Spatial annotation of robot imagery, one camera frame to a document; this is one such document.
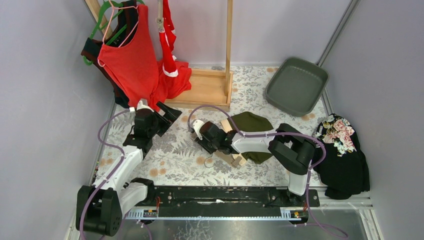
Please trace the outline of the wooden clip hanger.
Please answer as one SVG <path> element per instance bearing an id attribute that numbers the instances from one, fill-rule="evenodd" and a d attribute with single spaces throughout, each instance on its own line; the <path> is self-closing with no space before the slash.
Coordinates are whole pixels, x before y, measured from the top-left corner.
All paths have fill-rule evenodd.
<path id="1" fill-rule="evenodd" d="M 220 124 L 225 132 L 233 130 L 233 127 L 228 119 L 223 119 Z M 240 169 L 248 162 L 241 154 L 224 154 L 218 150 L 213 153 L 213 156 L 222 159 L 230 166 L 237 169 Z"/>
<path id="2" fill-rule="evenodd" d="M 164 1 L 163 0 L 157 0 L 157 18 L 156 23 L 158 27 L 158 31 L 160 33 L 164 33 Z"/>

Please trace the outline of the olive green underwear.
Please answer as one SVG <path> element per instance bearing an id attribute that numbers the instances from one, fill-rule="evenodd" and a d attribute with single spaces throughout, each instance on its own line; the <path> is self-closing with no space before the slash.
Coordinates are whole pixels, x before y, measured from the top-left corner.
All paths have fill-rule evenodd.
<path id="1" fill-rule="evenodd" d="M 267 118 L 249 111 L 233 115 L 231 116 L 231 119 L 234 121 L 234 124 L 228 118 L 233 130 L 235 130 L 235 126 L 244 132 L 265 132 L 274 129 L 273 125 Z M 265 152 L 244 152 L 241 155 L 246 160 L 252 160 L 255 164 L 262 164 L 273 156 L 271 153 Z"/>

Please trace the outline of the red underwear with white lettering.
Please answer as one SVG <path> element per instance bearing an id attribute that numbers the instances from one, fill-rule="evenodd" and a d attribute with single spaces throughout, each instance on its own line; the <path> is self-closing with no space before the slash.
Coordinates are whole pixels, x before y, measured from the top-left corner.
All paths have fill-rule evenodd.
<path id="1" fill-rule="evenodd" d="M 177 39 L 172 21 L 169 1 L 162 1 L 162 27 L 159 29 L 159 41 L 162 49 L 162 70 L 168 77 L 177 77 L 178 69 L 176 57 L 173 55 L 174 44 Z"/>

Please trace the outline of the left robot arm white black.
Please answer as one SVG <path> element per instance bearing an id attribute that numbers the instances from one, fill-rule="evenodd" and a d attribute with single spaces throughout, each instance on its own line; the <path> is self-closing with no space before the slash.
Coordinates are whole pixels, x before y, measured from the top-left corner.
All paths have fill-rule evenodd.
<path id="1" fill-rule="evenodd" d="M 120 115 L 135 114 L 134 124 L 122 146 L 98 137 L 103 145 L 118 149 L 120 155 L 103 176 L 78 190 L 75 227 L 82 240 L 86 239 L 86 232 L 113 237 L 119 231 L 125 214 L 139 202 L 152 200 L 149 192 L 153 184 L 150 180 L 135 180 L 127 187 L 124 185 L 152 148 L 153 138 L 163 136 L 182 114 L 160 101 L 156 105 L 163 114 L 150 108 L 144 99 L 138 102 L 137 107 L 119 112 Z"/>

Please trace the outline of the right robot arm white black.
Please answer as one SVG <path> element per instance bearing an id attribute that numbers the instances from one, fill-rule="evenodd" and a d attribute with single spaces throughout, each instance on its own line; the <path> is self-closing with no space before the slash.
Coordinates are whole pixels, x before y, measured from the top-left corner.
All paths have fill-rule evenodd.
<path id="1" fill-rule="evenodd" d="M 195 141 L 209 154 L 219 151 L 225 155 L 268 153 L 289 171 L 289 192 L 302 196 L 307 188 L 309 164 L 315 154 L 316 143 L 287 123 L 269 131 L 228 132 L 214 123 L 199 119 L 191 124 Z"/>

